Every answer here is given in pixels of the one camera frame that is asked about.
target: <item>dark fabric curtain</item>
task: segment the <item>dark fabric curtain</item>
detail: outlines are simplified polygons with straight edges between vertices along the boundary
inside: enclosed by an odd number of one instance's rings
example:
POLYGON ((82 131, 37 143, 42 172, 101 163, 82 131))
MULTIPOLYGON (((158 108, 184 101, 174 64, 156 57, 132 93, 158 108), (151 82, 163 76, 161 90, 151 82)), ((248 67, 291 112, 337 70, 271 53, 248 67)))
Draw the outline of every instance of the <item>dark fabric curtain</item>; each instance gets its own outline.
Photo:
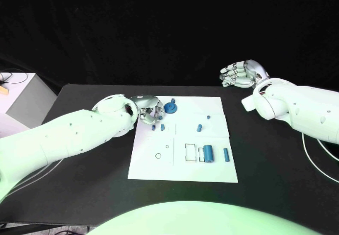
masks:
POLYGON ((271 76, 339 90, 337 1, 18 0, 0 3, 0 69, 62 85, 220 86, 257 60, 271 76))

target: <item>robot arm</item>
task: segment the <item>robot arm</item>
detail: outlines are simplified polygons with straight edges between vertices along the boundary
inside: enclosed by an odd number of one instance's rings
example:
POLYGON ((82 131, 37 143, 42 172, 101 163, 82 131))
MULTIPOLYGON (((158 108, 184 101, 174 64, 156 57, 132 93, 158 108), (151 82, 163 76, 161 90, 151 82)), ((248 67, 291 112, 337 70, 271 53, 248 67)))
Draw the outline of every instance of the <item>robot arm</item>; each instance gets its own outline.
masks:
POLYGON ((254 60, 238 62, 220 70, 222 85, 252 86, 252 95, 241 102, 245 110, 257 109, 259 116, 285 121, 306 135, 339 144, 339 93, 297 86, 269 78, 254 60))
POLYGON ((91 111, 72 112, 34 129, 0 139, 0 202, 31 172, 124 135, 134 128, 138 114, 145 124, 158 120, 164 115, 158 98, 147 95, 127 99, 122 95, 112 95, 91 111))

